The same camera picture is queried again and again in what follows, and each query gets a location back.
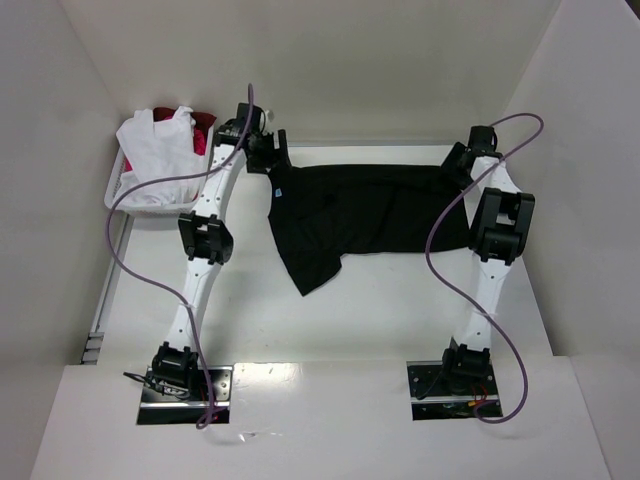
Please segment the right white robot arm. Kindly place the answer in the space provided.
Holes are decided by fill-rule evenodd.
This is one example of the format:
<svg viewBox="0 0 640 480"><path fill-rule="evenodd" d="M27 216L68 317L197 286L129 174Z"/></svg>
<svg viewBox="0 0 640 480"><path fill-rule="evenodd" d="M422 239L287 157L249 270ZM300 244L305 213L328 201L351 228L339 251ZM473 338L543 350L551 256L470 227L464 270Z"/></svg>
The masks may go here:
<svg viewBox="0 0 640 480"><path fill-rule="evenodd" d="M473 126L466 144L456 143L442 169L460 187L479 183L480 194L470 225L474 303L443 354L443 384L453 395L478 392L490 374L491 325L502 287L515 260L524 251L535 197L522 192L500 160L498 138L491 126Z"/></svg>

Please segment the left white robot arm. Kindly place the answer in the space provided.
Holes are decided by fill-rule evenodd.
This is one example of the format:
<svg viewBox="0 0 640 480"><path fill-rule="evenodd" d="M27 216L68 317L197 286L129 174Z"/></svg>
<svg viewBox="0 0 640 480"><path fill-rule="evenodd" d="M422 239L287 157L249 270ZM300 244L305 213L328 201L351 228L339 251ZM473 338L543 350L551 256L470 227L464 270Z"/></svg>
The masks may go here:
<svg viewBox="0 0 640 480"><path fill-rule="evenodd" d="M149 379L180 393L199 393L205 382L202 355L197 351L204 311L217 275L232 255L234 240L225 224L235 182L243 168L265 173L278 159L271 113L240 103L236 117L214 134L210 166L192 210L178 219L187 258L185 283L168 336L151 363Z"/></svg>

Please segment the black t shirt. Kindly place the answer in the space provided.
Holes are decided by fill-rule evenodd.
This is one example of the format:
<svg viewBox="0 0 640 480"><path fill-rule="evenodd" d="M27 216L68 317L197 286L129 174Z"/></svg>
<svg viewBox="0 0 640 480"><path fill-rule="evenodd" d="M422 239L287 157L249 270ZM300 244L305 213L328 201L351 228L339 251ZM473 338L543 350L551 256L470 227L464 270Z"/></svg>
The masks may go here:
<svg viewBox="0 0 640 480"><path fill-rule="evenodd" d="M268 220L280 258L306 296L345 255L446 252L467 247L459 188L437 166L320 165L268 174Z"/></svg>

